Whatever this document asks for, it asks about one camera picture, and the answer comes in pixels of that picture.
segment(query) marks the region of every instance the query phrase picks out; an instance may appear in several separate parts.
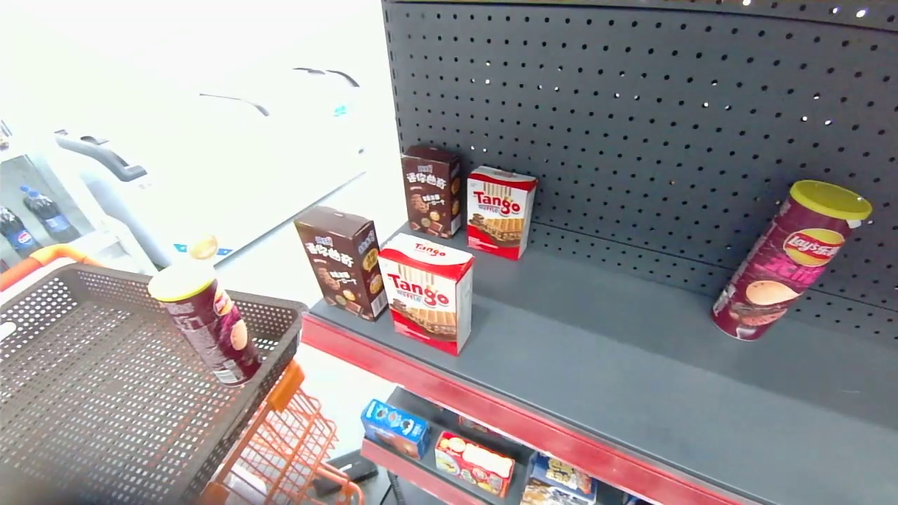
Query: yellow lid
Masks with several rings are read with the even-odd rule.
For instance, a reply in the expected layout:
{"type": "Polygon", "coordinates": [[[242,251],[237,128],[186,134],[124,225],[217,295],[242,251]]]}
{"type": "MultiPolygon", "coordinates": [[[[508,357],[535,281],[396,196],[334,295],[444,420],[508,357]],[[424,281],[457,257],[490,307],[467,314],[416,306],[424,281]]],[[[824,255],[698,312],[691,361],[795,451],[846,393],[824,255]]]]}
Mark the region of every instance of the yellow lid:
{"type": "Polygon", "coordinates": [[[207,261],[179,261],[157,272],[146,289],[160,302],[180,302],[193,297],[216,279],[207,261]]]}
{"type": "Polygon", "coordinates": [[[836,219],[863,220],[873,212],[870,202],[856,192],[820,181],[798,181],[789,195],[817,214],[836,219]]]}

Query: lay's chip can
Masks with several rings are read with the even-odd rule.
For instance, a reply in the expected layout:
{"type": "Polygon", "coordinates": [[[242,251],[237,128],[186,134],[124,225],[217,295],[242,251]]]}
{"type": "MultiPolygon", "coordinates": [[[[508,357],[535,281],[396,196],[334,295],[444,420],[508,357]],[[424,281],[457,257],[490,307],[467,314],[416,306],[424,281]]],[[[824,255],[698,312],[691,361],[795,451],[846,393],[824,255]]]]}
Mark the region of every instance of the lay's chip can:
{"type": "Polygon", "coordinates": [[[754,341],[826,270],[873,208],[853,191],[799,181],[714,304],[714,323],[754,341]]]}

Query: lay's logo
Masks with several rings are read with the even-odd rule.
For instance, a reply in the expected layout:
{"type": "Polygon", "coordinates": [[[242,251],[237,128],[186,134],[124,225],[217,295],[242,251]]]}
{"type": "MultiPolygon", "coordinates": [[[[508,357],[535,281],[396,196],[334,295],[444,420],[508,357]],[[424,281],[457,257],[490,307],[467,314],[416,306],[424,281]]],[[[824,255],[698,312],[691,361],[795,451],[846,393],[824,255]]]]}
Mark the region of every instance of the lay's logo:
{"type": "Polygon", "coordinates": [[[840,233],[825,228],[807,228],[786,238],[783,251],[792,261],[806,267],[822,267],[835,258],[845,244],[840,233]]]}

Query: gray plastic basket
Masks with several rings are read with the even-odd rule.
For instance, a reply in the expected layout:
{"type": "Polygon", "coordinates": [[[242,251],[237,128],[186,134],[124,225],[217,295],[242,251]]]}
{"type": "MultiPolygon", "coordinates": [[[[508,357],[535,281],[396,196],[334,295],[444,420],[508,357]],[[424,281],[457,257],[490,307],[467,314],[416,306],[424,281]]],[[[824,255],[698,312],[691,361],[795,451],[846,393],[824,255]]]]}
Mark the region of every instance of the gray plastic basket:
{"type": "Polygon", "coordinates": [[[149,279],[68,265],[3,305],[16,330],[0,341],[0,490],[31,483],[115,504],[202,492],[294,356],[307,307],[229,290],[265,361],[227,388],[149,279]]]}

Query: red shelf edge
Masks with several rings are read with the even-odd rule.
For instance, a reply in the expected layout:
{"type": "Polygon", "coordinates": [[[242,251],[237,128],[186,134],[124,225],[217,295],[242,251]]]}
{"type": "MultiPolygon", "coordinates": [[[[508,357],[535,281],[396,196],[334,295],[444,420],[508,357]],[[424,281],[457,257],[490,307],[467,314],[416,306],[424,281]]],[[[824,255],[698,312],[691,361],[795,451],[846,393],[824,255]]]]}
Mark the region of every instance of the red shelf edge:
{"type": "Polygon", "coordinates": [[[453,505],[485,504],[484,501],[481,501],[474,495],[451,485],[445,479],[431,474],[402,456],[393,454],[371,440],[362,440],[362,456],[447,503],[452,503],[453,505]]]}
{"type": "Polygon", "coordinates": [[[691,478],[684,478],[675,471],[652,465],[652,462],[645,459],[542,418],[536,412],[461,383],[439,370],[402,356],[365,336],[347,331],[311,313],[304,315],[302,343],[402,385],[407,391],[432,402],[484,421],[531,447],[580,468],[600,481],[652,501],[665,505],[753,503],[732,493],[686,480],[691,478]]]}

